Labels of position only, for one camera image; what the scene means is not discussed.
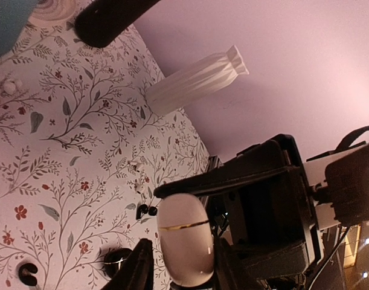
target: black strap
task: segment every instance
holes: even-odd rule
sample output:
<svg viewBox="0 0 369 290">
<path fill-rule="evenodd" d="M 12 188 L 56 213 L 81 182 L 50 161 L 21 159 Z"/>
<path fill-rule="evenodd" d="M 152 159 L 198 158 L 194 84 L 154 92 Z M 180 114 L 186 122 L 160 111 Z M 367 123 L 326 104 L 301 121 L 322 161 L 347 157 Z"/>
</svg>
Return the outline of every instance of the black strap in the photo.
<svg viewBox="0 0 369 290">
<path fill-rule="evenodd" d="M 369 126 L 365 126 L 356 130 L 353 130 L 350 132 L 347 136 L 345 136 L 340 144 L 337 146 L 335 153 L 342 152 L 344 150 L 347 150 L 353 142 L 356 141 L 357 138 L 359 138 L 361 135 L 369 131 Z"/>
</svg>

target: leaf pattern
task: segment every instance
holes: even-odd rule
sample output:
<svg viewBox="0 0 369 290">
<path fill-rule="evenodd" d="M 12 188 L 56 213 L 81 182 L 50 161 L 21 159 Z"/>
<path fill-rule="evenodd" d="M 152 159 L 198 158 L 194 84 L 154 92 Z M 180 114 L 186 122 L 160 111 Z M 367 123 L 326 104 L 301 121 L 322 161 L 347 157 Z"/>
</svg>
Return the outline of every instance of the leaf pattern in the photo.
<svg viewBox="0 0 369 290">
<path fill-rule="evenodd" d="M 136 209 L 136 205 L 135 204 L 128 204 L 125 209 L 127 210 L 135 210 Z"/>
<path fill-rule="evenodd" d="M 70 160 L 69 165 L 70 166 L 74 166 L 75 162 L 78 160 L 78 158 L 80 158 L 81 156 L 75 156 L 72 158 L 72 160 Z"/>
<path fill-rule="evenodd" d="M 62 111 L 66 116 L 70 116 L 71 114 L 70 105 L 66 98 L 63 99 Z"/>
<path fill-rule="evenodd" d="M 74 241 L 74 236 L 73 236 L 73 233 L 72 233 L 72 232 L 70 232 L 70 235 L 69 235 L 69 237 L 68 237 L 68 247 L 67 247 L 67 249 L 66 249 L 66 252 L 67 252 L 67 253 L 71 251 L 71 248 L 72 248 L 72 246 L 73 246 L 73 241 Z"/>
<path fill-rule="evenodd" d="M 158 205 L 157 186 L 201 173 L 207 151 L 183 110 L 158 116 L 146 104 L 163 74 L 133 25 L 103 49 L 72 26 L 28 23 L 0 57 L 0 91 L 23 84 L 0 101 L 0 289 L 18 287 L 25 260 L 43 290 L 101 289 L 109 247 L 147 237 L 155 290 L 168 290 L 156 218 L 136 221 L 135 210 Z"/>
<path fill-rule="evenodd" d="M 51 216 L 56 222 L 59 221 L 59 213 L 55 208 L 48 207 L 47 205 L 39 204 L 45 210 L 49 216 Z"/>
<path fill-rule="evenodd" d="M 43 121 L 43 115 L 38 112 L 32 112 L 30 115 L 31 120 L 31 133 L 37 132 L 39 125 Z"/>
</svg>

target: black headphones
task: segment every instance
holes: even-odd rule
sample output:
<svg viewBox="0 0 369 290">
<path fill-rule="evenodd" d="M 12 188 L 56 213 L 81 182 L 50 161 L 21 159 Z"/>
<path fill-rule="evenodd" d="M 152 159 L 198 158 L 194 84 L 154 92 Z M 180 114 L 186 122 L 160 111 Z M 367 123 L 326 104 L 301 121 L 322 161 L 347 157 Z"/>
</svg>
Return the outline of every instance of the black headphones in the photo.
<svg viewBox="0 0 369 290">
<path fill-rule="evenodd" d="M 137 208 L 136 219 L 137 220 L 141 219 L 144 214 L 156 216 L 158 214 L 158 209 L 156 207 L 148 207 L 148 205 L 142 204 Z"/>
</svg>

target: white egg-shaped speaker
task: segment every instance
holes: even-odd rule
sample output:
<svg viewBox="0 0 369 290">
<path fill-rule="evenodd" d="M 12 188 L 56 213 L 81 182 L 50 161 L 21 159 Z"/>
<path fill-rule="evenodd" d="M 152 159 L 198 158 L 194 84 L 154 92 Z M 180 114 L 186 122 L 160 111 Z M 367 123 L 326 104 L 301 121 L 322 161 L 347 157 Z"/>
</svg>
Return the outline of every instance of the white egg-shaped speaker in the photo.
<svg viewBox="0 0 369 290">
<path fill-rule="evenodd" d="M 179 286 L 196 287 L 214 273 L 214 247 L 206 211 L 197 197 L 187 193 L 161 201 L 158 212 L 163 259 Z"/>
</svg>

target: cable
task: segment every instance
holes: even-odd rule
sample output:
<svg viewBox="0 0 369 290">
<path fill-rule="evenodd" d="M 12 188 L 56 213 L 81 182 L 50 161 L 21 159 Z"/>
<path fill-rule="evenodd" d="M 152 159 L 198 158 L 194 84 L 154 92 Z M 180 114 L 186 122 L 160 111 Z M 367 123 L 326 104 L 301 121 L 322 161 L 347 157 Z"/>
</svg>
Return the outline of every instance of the cable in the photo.
<svg viewBox="0 0 369 290">
<path fill-rule="evenodd" d="M 328 258 L 326 259 L 326 261 L 321 265 L 321 267 L 319 268 L 318 272 L 316 273 L 316 275 L 314 276 L 311 284 L 309 285 L 307 290 L 312 290 L 313 289 L 313 285 L 314 283 L 317 281 L 318 276 L 322 273 L 322 271 L 324 270 L 324 268 L 326 267 L 326 265 L 329 263 L 329 261 L 333 258 L 333 256 L 336 254 L 337 250 L 339 249 L 340 245 L 342 244 L 342 242 L 345 240 L 345 237 L 347 236 L 349 230 L 351 229 L 351 227 L 347 227 L 347 229 L 345 230 L 344 234 L 342 234 L 341 238 L 339 239 L 339 241 L 337 242 L 337 244 L 335 245 L 335 247 L 333 248 L 332 252 L 330 253 L 330 255 L 328 256 Z"/>
</svg>

